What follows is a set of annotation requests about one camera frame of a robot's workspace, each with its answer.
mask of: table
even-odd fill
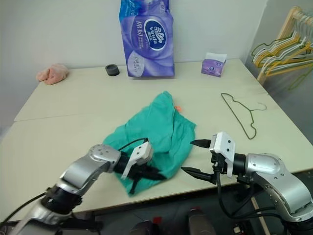
[[[71,70],[69,78],[54,86],[40,84],[0,145],[0,220],[55,184],[74,160],[84,156],[91,146],[102,142],[164,90],[181,106],[181,113],[197,124],[198,139],[226,131],[235,140],[238,153],[274,153],[291,172],[312,167],[308,164],[312,162],[312,145],[239,60],[226,63],[222,78],[200,74],[200,69],[200,62],[178,63],[175,79],[153,80],[131,80],[125,74],[125,67],[120,67],[118,77],[106,76],[103,68],[78,69]],[[244,135],[222,100],[221,92],[234,95],[251,108],[262,108],[258,102],[266,104],[266,111],[254,112],[258,129],[255,139],[250,141]],[[233,108],[248,128],[249,113],[238,106]],[[207,149],[194,147],[183,165],[212,172],[210,158]],[[235,177],[222,177],[223,185],[234,182]],[[129,197],[115,175],[102,174],[75,211],[103,209],[212,187],[215,185],[180,170],[171,180]],[[27,209],[21,211],[13,220],[21,219],[26,212]]]

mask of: green cloth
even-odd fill
[[[163,92],[125,125],[119,126],[114,133],[107,136],[103,143],[119,149],[133,140],[149,138],[154,149],[151,165],[170,179],[179,170],[191,150],[190,141],[195,139],[195,126],[174,108],[171,94]],[[130,156],[133,148],[141,143],[133,143],[123,151]],[[117,174],[117,177],[129,193],[133,181],[122,180],[120,174]],[[141,179],[136,186],[135,194],[158,183],[160,181]]]

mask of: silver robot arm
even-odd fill
[[[217,174],[237,175],[240,183],[260,185],[273,201],[287,227],[313,234],[313,199],[308,188],[285,167],[283,161],[269,153],[236,154],[235,141],[225,132],[213,135],[212,140],[195,140],[191,144],[208,148],[212,153],[214,174],[182,167],[195,178],[217,183]]]
[[[66,221],[72,210],[81,204],[82,196],[88,191],[101,173],[121,173],[123,178],[135,180],[147,178],[163,180],[165,177],[156,168],[144,165],[152,158],[153,149],[148,141],[133,150],[130,157],[108,145],[98,144],[73,162],[61,175],[45,197],[37,201],[10,233],[11,235],[54,234],[58,225]]]

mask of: pink cloth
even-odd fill
[[[66,78],[68,69],[61,64],[53,64],[44,71],[37,73],[36,79],[44,82],[47,85],[52,85],[61,82]]]

